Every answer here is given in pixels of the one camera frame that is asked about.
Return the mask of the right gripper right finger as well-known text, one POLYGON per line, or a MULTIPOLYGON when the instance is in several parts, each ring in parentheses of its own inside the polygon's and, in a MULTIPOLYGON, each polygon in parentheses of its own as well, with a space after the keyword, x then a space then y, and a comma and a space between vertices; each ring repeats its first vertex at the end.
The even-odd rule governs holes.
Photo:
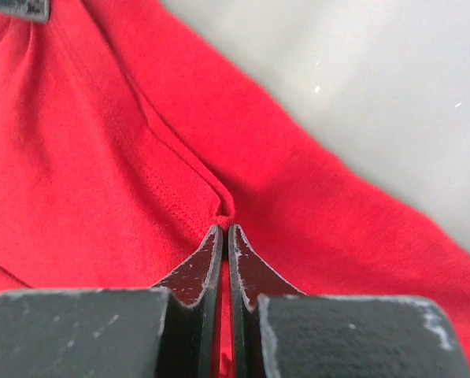
POLYGON ((237 377, 470 377, 453 325, 427 298, 307 295, 237 224, 228 260, 237 377))

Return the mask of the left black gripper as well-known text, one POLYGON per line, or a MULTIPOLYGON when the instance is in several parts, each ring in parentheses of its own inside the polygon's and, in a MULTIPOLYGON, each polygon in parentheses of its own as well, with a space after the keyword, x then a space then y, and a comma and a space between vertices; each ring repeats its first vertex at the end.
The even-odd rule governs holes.
POLYGON ((0 14, 37 23, 50 19, 49 0, 0 0, 0 14))

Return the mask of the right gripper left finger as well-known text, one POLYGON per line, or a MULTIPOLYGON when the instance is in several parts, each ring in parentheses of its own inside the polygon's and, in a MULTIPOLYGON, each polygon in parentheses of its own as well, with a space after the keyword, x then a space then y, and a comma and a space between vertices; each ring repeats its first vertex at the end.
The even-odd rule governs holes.
POLYGON ((144 288, 0 292, 0 377, 215 377, 222 229, 144 288))

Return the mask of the red t-shirt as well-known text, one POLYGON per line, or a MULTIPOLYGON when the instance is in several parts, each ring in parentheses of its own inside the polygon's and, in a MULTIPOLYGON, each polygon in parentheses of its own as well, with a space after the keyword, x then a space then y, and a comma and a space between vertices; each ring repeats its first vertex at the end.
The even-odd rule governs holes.
POLYGON ((0 291, 145 287, 238 223, 318 295, 419 295, 470 361, 470 254, 156 1, 0 14, 0 291))

